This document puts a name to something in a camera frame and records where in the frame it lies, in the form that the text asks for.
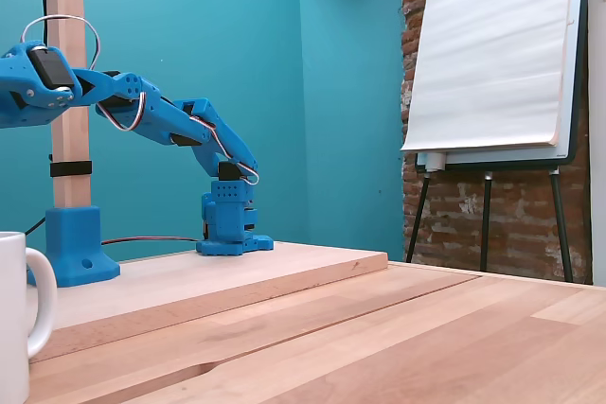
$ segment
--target white ceramic mug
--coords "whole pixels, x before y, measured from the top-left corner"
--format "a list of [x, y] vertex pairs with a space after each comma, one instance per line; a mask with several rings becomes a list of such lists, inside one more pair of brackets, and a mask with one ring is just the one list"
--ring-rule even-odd
[[[27, 336], [27, 269], [36, 277], [38, 314]], [[0, 232], [0, 403], [23, 404], [29, 395], [28, 360], [53, 329], [57, 281], [46, 256], [26, 247], [20, 232]]]

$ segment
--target wooden post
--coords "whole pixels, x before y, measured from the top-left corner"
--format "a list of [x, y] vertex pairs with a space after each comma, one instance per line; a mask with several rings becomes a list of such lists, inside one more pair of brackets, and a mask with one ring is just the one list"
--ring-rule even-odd
[[[84, 16], [84, 0], [46, 0], [48, 14]], [[76, 20], [48, 21], [48, 44], [58, 47], [69, 64], [85, 68], [85, 24]], [[88, 161], [88, 108], [71, 108], [51, 124], [53, 161]], [[91, 204], [91, 177], [77, 175], [53, 179], [55, 206]]]

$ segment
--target teal wall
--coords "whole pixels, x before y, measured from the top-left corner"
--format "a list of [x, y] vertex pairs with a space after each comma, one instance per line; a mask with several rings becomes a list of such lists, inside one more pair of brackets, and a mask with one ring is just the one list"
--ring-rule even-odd
[[[0, 48], [8, 49], [24, 24], [41, 14], [40, 0], [2, 4], [11, 11], [0, 23]], [[97, 69], [145, 75], [168, 98], [208, 97], [259, 162], [258, 231], [309, 241], [298, 2], [85, 0], [85, 13], [102, 39]], [[0, 225], [25, 230], [52, 204], [50, 130], [0, 134], [3, 160], [13, 164], [0, 177], [8, 197]], [[201, 235], [201, 196], [209, 179], [190, 150], [119, 132], [96, 114], [90, 147], [103, 237]], [[44, 247], [42, 231], [32, 236], [33, 246]], [[137, 242], [106, 251], [123, 259], [186, 247]]]
[[313, 243], [402, 259], [401, 0], [300, 0]]
[[[102, 38], [98, 70], [145, 75], [169, 98], [209, 97], [247, 142], [260, 165], [260, 233], [401, 258], [401, 0], [85, 2]], [[40, 0], [0, 5], [10, 11], [3, 50], [42, 12]], [[95, 114], [90, 147], [104, 238], [200, 236], [209, 179], [189, 150], [119, 132]], [[27, 229], [52, 205], [50, 148], [48, 127], [0, 130], [3, 230]], [[43, 249], [44, 229], [28, 243]], [[106, 252], [124, 259], [188, 246]]]

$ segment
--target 3d printed robot arm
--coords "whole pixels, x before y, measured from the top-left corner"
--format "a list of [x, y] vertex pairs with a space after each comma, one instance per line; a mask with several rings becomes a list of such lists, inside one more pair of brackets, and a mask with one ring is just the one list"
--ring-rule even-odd
[[124, 131], [191, 147], [206, 173], [219, 178], [203, 196], [205, 239], [198, 251], [241, 255], [273, 248], [270, 238], [251, 232], [257, 222], [251, 207], [257, 161], [207, 99], [171, 102], [133, 73], [71, 68], [59, 49], [42, 42], [17, 44], [0, 58], [0, 128], [47, 124], [70, 107], [94, 104]]

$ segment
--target black easel leg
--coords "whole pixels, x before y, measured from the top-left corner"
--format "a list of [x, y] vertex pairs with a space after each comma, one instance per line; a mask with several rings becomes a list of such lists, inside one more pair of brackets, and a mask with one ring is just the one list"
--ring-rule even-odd
[[553, 190], [553, 203], [556, 206], [556, 221], [558, 222], [558, 237], [560, 237], [561, 263], [564, 268], [564, 279], [566, 282], [572, 283], [572, 264], [570, 263], [568, 235], [566, 234], [566, 219], [564, 218], [564, 207], [561, 202], [560, 170], [552, 170], [549, 172], [549, 175], [551, 177], [551, 189]]
[[406, 253], [406, 262], [408, 263], [412, 262], [413, 260], [415, 244], [417, 243], [417, 234], [419, 233], [420, 218], [423, 214], [423, 206], [425, 205], [425, 199], [427, 198], [427, 188], [429, 187], [429, 179], [429, 174], [425, 174], [425, 177], [423, 178], [423, 189], [420, 191], [419, 207], [417, 207], [417, 215], [415, 216], [413, 235], [410, 237], [410, 245], [408, 246], [408, 253]]
[[484, 211], [482, 212], [482, 250], [480, 255], [480, 272], [485, 272], [489, 263], [489, 223], [491, 190], [492, 172], [487, 172], [484, 175]]

